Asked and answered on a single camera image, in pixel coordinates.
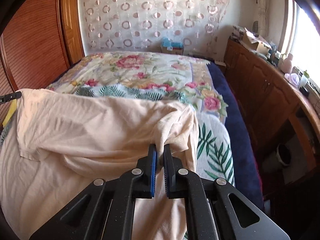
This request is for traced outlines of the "beige t-shirt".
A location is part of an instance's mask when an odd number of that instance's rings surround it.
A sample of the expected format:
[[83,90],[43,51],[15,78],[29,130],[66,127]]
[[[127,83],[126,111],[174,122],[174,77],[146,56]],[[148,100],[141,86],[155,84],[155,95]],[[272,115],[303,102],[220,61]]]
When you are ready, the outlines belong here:
[[178,101],[88,97],[23,89],[1,146],[1,208],[28,239],[93,180],[133,169],[169,144],[196,169],[196,113]]

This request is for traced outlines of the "palm leaf print sheet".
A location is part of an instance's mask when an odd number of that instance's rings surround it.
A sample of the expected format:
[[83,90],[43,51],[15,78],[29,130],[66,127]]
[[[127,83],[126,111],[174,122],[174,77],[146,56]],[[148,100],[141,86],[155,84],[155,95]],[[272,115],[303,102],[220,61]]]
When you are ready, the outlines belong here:
[[[166,93],[162,90],[148,90],[145,92],[142,89],[135,93],[127,93],[122,85],[99,86],[89,89],[83,88],[81,90],[77,90],[74,94],[88,97],[115,97],[149,101],[178,101],[181,104],[193,107],[193,105],[181,95]],[[194,107],[193,109],[196,113],[199,129],[195,172],[203,178],[214,180],[222,177],[229,183],[232,183],[234,181],[233,157],[227,129],[217,116],[207,112],[200,112]],[[8,124],[5,126],[4,131],[1,134],[1,146],[3,145],[5,130]]]

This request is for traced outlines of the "navy blue bedspread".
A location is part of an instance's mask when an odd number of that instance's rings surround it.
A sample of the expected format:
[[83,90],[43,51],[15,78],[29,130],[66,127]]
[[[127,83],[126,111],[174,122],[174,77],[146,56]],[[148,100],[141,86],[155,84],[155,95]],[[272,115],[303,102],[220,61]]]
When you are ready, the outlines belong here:
[[213,86],[227,103],[225,127],[233,155],[235,187],[260,210],[264,211],[262,184],[253,154],[249,133],[234,94],[225,76],[213,62],[207,65]]

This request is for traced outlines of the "wooden slatted wardrobe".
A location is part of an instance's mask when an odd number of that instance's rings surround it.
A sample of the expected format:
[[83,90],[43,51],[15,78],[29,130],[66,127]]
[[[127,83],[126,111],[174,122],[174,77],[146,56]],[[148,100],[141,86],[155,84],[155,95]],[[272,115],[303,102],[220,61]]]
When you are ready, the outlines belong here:
[[25,0],[1,34],[1,94],[45,88],[84,55],[78,0]]

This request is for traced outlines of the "long wooden cabinet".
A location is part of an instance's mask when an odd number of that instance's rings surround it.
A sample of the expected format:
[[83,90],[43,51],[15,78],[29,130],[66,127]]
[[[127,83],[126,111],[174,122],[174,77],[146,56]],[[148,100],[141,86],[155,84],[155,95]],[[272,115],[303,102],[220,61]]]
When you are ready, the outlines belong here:
[[289,122],[303,149],[308,170],[319,165],[319,117],[308,99],[274,66],[239,42],[228,39],[225,77],[258,153],[278,144]]

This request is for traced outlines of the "floral blanket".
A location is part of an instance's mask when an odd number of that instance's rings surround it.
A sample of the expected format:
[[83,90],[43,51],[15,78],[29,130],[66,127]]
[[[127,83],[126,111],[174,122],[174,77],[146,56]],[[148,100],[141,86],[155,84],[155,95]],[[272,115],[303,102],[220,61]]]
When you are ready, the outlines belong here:
[[152,52],[97,53],[81,59],[47,88],[75,93],[83,88],[120,84],[127,93],[162,90],[181,95],[196,110],[224,121],[228,104],[213,85],[209,64],[205,59]]

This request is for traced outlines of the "circle pattern sheer curtain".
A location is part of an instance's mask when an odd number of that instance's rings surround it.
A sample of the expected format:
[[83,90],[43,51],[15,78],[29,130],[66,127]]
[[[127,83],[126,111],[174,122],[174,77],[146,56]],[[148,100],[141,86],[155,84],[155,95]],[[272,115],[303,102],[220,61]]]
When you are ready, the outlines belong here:
[[169,39],[187,55],[214,52],[229,0],[78,0],[87,54],[159,51]]

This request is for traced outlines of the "pink bottle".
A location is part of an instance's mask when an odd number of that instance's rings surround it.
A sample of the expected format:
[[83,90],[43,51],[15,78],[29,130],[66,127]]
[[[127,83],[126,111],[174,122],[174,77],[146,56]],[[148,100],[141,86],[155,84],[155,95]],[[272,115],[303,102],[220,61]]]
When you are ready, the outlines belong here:
[[293,59],[293,55],[291,53],[289,53],[286,57],[286,59],[283,61],[282,65],[281,65],[281,71],[284,74],[291,74],[292,72],[292,59]]

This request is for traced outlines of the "box with blue item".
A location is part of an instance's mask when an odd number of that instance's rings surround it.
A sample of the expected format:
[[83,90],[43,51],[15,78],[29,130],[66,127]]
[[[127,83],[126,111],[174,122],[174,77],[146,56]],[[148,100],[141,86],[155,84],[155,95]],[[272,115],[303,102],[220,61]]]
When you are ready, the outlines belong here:
[[183,55],[184,44],[174,42],[167,37],[161,39],[161,52],[165,54]]

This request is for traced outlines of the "cardboard box on cabinet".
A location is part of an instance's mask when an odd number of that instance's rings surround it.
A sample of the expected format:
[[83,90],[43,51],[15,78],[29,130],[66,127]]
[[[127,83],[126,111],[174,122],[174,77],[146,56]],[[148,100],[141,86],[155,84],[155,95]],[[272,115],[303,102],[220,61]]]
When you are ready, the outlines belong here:
[[269,50],[272,49],[270,44],[262,36],[259,35],[258,37],[255,37],[255,35],[246,28],[244,29],[242,43],[249,49],[265,56],[268,54]]

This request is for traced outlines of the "window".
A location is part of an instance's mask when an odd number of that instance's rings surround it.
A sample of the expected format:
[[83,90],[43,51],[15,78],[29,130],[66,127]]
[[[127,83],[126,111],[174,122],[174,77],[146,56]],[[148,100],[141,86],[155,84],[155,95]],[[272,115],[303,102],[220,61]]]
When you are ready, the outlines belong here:
[[307,13],[295,2],[285,0],[287,17],[282,52],[293,56],[292,66],[306,72],[319,86],[319,33]]

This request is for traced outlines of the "white side curtain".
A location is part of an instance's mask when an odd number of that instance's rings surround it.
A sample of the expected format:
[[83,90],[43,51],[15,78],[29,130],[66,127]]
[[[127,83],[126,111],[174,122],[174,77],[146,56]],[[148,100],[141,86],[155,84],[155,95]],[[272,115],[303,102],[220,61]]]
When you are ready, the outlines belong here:
[[270,0],[257,0],[258,12],[258,33],[262,37],[267,37],[268,35],[268,9],[270,5]]

